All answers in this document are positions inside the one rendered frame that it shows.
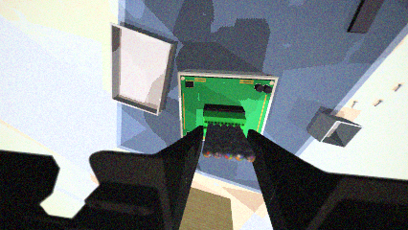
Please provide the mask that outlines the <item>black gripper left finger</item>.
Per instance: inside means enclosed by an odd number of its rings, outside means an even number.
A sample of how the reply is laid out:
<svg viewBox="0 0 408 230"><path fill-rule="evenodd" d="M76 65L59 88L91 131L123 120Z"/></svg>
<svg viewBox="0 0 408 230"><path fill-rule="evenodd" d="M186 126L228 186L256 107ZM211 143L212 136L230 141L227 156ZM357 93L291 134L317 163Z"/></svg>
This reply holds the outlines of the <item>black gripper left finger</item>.
<svg viewBox="0 0 408 230"><path fill-rule="evenodd" d="M153 187L158 190L166 230L179 230L202 149L204 126L198 126L154 154L99 150L89 165L102 181Z"/></svg>

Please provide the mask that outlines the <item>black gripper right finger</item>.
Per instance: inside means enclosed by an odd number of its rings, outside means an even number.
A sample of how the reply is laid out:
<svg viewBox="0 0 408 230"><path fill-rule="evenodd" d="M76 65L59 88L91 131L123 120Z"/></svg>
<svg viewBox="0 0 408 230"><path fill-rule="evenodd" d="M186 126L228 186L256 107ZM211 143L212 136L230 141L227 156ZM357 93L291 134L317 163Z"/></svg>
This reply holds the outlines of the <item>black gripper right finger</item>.
<svg viewBox="0 0 408 230"><path fill-rule="evenodd" d="M408 206L408 180L323 171L248 129L273 230L317 230L342 199Z"/></svg>

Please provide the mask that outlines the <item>green circuit board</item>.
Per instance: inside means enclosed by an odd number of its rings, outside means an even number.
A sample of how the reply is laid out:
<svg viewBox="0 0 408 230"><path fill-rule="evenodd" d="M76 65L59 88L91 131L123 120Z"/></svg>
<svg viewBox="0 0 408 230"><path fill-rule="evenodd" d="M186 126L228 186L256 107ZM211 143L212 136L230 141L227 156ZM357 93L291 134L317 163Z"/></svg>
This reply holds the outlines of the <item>green circuit board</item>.
<svg viewBox="0 0 408 230"><path fill-rule="evenodd" d="M193 81L193 88L185 87L185 81ZM205 104L239 105L247 119L244 135L248 129L261 133L271 93L258 92L255 85L273 88L274 80L242 80L181 76L183 137L198 126L203 126Z"/></svg>

